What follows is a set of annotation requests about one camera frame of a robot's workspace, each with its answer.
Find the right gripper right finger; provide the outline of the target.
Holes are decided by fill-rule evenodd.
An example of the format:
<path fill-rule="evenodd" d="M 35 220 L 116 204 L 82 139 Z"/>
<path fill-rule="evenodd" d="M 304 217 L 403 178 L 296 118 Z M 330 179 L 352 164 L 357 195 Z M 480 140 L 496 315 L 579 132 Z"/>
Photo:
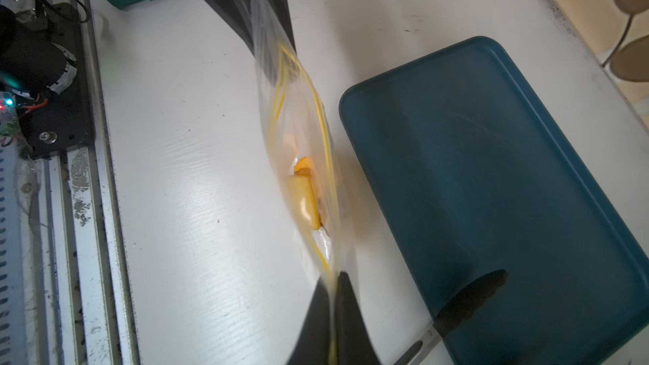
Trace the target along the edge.
<path fill-rule="evenodd" d="M 336 286 L 336 356 L 338 364 L 380 364 L 346 272 Z"/>

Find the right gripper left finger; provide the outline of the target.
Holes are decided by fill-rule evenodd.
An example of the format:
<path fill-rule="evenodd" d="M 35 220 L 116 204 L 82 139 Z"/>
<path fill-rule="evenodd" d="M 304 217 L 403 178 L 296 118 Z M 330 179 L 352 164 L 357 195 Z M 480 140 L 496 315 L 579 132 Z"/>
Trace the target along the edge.
<path fill-rule="evenodd" d="M 331 299 L 326 284 L 319 279 L 287 365 L 326 365 L 330 358 L 330 344 Z"/>

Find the black tongs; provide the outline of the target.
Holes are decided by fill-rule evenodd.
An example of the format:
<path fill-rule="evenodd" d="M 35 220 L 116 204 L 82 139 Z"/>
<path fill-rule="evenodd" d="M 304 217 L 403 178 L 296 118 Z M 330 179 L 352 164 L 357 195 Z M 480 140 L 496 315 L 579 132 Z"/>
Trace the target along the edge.
<path fill-rule="evenodd" d="M 439 311 L 432 326 L 395 361 L 395 364 L 421 364 L 446 336 L 471 319 L 478 309 L 505 285 L 508 277 L 509 273 L 506 270 L 495 270 L 466 285 Z"/>

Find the clear zip bag yellow strip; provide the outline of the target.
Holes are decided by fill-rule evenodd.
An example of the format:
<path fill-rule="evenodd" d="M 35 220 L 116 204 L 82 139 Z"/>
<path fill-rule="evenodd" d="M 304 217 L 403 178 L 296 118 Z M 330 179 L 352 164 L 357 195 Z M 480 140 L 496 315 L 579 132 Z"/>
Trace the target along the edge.
<path fill-rule="evenodd" d="M 321 279 L 331 299 L 331 344 L 328 364 L 336 356 L 335 300 L 341 272 L 357 269 L 351 221 L 340 164 L 324 104 L 269 0 L 251 0 L 253 54 L 259 91 L 260 121 L 270 165 L 287 211 L 287 179 L 311 179 L 321 228 L 300 229 L 303 262 L 316 284 Z"/>

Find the yellow square cookie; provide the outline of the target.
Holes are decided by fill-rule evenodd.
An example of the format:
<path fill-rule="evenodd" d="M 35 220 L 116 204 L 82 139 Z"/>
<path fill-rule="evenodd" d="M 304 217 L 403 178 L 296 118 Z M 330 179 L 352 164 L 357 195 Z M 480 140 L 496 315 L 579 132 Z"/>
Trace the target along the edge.
<path fill-rule="evenodd" d="M 313 185 L 309 177 L 290 176 L 287 179 L 289 207 L 300 229 L 318 231 L 321 219 Z"/>

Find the teal tray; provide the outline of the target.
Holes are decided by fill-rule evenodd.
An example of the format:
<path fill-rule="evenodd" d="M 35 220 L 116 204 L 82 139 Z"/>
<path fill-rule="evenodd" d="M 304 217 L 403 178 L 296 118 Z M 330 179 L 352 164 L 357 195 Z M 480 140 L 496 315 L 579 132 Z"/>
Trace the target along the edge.
<path fill-rule="evenodd" d="M 599 364 L 648 323 L 648 259 L 498 42 L 356 84 L 341 122 L 456 364 Z"/>

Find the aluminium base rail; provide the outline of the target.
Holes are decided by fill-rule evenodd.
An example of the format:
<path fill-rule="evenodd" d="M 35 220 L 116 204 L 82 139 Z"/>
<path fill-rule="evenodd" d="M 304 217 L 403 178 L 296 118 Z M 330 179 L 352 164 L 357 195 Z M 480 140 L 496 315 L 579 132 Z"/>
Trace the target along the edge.
<path fill-rule="evenodd" d="M 91 0 L 1 0 L 1 361 L 137 364 Z"/>

